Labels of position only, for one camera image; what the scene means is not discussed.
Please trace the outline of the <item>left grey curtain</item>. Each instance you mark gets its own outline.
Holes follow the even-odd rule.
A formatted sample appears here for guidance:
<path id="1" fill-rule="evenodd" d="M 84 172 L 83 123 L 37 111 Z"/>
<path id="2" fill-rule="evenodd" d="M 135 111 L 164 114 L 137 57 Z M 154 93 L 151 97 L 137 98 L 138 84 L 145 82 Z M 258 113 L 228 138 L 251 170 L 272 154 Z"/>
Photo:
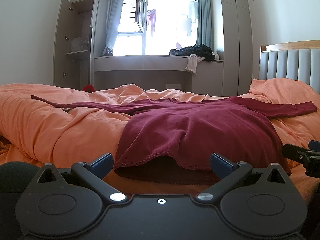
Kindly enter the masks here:
<path id="1" fill-rule="evenodd" d="M 106 22 L 106 45 L 103 56 L 112 56 L 113 48 L 118 36 L 118 26 L 124 0 L 111 0 Z"/>

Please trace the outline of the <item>grey curtain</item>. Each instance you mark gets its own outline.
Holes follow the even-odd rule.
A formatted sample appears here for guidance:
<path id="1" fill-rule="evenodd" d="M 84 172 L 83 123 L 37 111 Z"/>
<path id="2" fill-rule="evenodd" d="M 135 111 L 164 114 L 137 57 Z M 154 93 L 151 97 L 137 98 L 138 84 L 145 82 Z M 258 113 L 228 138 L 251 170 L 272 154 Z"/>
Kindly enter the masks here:
<path id="1" fill-rule="evenodd" d="M 210 0 L 198 0 L 196 44 L 212 48 L 212 10 Z"/>
<path id="2" fill-rule="evenodd" d="M 113 48 L 118 36 L 118 26 L 124 0 L 111 0 L 106 22 L 106 45 L 103 56 L 112 56 Z"/>

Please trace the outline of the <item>grey window bench cabinet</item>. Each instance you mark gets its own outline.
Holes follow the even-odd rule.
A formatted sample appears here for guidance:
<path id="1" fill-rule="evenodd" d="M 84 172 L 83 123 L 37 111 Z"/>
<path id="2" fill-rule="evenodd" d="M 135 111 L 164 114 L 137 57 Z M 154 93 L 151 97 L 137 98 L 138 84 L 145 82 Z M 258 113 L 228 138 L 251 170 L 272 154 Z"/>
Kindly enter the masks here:
<path id="1" fill-rule="evenodd" d="M 135 55 L 94 59 L 94 87 L 97 90 L 135 84 L 140 88 L 178 89 L 202 95 L 221 96 L 223 62 L 201 61 L 196 73 L 186 70 L 185 56 Z"/>

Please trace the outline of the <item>red object beside bed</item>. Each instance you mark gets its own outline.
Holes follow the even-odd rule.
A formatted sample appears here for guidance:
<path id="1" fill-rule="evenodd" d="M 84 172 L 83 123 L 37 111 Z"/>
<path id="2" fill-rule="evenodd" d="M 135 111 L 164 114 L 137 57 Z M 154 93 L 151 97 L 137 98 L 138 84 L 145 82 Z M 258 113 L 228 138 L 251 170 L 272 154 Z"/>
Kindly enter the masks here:
<path id="1" fill-rule="evenodd" d="M 82 89 L 84 92 L 93 93 L 95 92 L 95 88 L 92 85 L 85 85 Z"/>

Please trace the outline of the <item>orange pillow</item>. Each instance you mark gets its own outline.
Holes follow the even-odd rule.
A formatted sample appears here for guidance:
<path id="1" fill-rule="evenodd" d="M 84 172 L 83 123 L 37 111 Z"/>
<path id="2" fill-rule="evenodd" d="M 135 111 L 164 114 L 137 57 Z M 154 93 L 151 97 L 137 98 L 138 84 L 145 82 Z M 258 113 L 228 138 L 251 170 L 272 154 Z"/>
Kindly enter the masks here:
<path id="1" fill-rule="evenodd" d="M 272 78 L 268 80 L 253 79 L 249 92 L 239 97 L 252 98 L 272 104 L 298 104 L 312 101 L 319 109 L 319 94 L 300 80 Z"/>

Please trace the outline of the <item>dark red long-sleeve shirt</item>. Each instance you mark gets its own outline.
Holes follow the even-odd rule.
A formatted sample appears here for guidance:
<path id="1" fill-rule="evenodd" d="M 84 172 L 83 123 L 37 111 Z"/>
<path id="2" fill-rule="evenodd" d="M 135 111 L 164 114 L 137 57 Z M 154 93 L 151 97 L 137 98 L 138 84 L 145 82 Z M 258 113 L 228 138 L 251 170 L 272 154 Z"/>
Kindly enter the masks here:
<path id="1" fill-rule="evenodd" d="M 271 104 L 231 96 L 220 100 L 180 102 L 138 100 L 127 105 L 76 102 L 68 108 L 97 108 L 130 116 L 121 134 L 113 169 L 134 180 L 170 184 L 213 184 L 210 156 L 255 168 L 279 163 L 289 172 L 282 142 L 272 120 L 317 111 L 312 102 Z"/>

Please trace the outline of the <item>orange duvet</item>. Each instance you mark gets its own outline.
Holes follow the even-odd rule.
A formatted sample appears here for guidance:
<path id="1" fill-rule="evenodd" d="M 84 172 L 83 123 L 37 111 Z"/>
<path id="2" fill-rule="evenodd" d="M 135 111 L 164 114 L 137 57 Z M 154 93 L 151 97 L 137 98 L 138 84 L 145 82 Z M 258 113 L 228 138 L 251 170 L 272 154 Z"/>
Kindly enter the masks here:
<path id="1" fill-rule="evenodd" d="M 69 113 L 31 99 L 39 96 L 50 102 L 98 102 L 124 105 L 142 99 L 173 98 L 179 101 L 219 100 L 209 96 L 167 89 L 159 92 L 143 90 L 137 85 L 94 93 L 49 85 L 9 84 L 1 86 L 1 164 L 22 161 L 41 167 L 52 162 L 59 168 L 77 161 L 92 161 L 100 155 L 117 151 L 129 115 L 79 107 Z M 310 140 L 319 140 L 319 113 L 289 119 L 272 120 L 282 142 L 307 147 Z M 317 191 L 319 179 L 306 176 L 302 165 L 290 163 L 292 182 L 308 203 Z M 162 184 L 118 176 L 111 171 L 104 179 L 127 194 L 197 194 L 206 185 Z"/>

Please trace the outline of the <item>dark clothes pile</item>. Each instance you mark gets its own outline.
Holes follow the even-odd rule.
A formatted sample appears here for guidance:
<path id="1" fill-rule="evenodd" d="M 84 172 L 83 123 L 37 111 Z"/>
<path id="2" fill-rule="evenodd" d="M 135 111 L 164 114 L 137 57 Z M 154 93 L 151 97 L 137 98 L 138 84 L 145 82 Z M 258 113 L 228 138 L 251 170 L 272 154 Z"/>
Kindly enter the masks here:
<path id="1" fill-rule="evenodd" d="M 212 62 L 216 58 L 216 56 L 213 54 L 212 48 L 210 48 L 204 44 L 195 44 L 191 47 L 181 48 L 180 50 L 171 49 L 169 51 L 169 55 L 171 55 L 171 56 L 196 55 L 199 57 L 204 57 L 204 60 L 207 62 Z"/>

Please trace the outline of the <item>grey padded wooden headboard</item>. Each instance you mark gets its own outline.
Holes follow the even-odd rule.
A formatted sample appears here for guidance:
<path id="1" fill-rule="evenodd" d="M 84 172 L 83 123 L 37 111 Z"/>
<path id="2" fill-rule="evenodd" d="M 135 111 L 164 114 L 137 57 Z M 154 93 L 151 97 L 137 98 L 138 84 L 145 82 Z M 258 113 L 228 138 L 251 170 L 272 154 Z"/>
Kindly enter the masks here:
<path id="1" fill-rule="evenodd" d="M 320 41 L 297 41 L 260 46 L 260 80 L 300 80 L 319 93 Z"/>

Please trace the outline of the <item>right grey curtain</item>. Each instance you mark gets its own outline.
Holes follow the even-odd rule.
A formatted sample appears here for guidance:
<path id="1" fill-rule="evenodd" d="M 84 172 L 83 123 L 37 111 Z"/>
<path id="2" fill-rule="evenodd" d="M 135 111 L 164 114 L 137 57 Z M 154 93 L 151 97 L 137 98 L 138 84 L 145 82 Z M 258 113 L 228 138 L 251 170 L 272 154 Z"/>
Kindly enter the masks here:
<path id="1" fill-rule="evenodd" d="M 212 48 L 212 10 L 210 0 L 198 0 L 196 44 Z"/>

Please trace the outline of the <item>white hanging garment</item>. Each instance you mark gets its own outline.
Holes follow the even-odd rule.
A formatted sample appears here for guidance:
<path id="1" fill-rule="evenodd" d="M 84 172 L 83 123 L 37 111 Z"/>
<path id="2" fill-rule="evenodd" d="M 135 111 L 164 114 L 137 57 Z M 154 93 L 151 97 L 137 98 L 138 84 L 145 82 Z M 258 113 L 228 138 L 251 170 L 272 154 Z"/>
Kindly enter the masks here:
<path id="1" fill-rule="evenodd" d="M 204 61 L 205 59 L 206 59 L 205 57 L 201 57 L 196 54 L 189 55 L 185 70 L 196 75 L 197 64 L 200 63 L 201 61 Z"/>

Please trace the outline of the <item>open beige wardrobe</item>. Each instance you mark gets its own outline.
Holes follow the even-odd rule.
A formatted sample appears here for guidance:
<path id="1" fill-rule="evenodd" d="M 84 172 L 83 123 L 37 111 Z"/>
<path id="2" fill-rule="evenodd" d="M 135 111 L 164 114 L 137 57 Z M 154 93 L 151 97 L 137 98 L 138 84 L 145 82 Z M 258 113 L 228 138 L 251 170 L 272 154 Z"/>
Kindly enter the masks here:
<path id="1" fill-rule="evenodd" d="M 54 85 L 82 90 L 90 85 L 93 36 L 99 0 L 61 0 L 54 46 Z"/>

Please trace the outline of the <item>pink hanging garment outside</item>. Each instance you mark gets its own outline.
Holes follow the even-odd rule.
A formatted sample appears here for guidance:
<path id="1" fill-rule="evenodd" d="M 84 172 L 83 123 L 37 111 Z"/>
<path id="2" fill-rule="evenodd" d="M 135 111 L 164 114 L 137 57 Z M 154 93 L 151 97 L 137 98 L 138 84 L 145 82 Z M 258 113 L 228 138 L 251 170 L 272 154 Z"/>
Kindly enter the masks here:
<path id="1" fill-rule="evenodd" d="M 147 22 L 150 25 L 150 34 L 153 34 L 155 32 L 156 16 L 157 16 L 156 9 L 147 11 Z"/>

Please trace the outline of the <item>tall beige closet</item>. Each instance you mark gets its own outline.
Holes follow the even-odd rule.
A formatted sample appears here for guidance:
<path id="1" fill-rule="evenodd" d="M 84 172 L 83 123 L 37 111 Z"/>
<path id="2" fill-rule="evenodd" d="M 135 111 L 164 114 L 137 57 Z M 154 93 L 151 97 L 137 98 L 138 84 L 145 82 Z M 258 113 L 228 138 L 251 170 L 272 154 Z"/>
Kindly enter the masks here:
<path id="1" fill-rule="evenodd" d="M 211 0 L 213 48 L 223 61 L 222 95 L 241 95 L 252 81 L 253 45 L 248 0 Z"/>

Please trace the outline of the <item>window with open sash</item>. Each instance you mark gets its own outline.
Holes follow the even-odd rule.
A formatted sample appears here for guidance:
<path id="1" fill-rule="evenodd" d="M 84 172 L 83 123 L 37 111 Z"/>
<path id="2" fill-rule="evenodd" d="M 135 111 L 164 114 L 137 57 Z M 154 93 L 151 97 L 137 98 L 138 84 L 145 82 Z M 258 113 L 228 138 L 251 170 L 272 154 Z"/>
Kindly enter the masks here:
<path id="1" fill-rule="evenodd" d="M 168 55 L 197 41 L 198 0 L 122 0 L 115 56 Z"/>

